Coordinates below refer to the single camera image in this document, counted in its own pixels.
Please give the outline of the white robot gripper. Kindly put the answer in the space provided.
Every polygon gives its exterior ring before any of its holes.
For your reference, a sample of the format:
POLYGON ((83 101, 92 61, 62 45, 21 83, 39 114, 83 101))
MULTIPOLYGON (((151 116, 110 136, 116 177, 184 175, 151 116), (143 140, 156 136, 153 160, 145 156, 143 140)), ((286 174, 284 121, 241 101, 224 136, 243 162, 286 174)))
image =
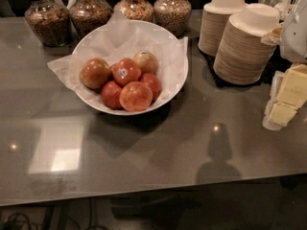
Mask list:
POLYGON ((307 0, 300 0, 284 24, 279 23, 266 33, 261 42, 280 44, 280 54, 291 65, 285 73, 276 71, 272 78, 270 100, 267 102, 263 127, 278 131, 285 127, 307 102, 307 0))

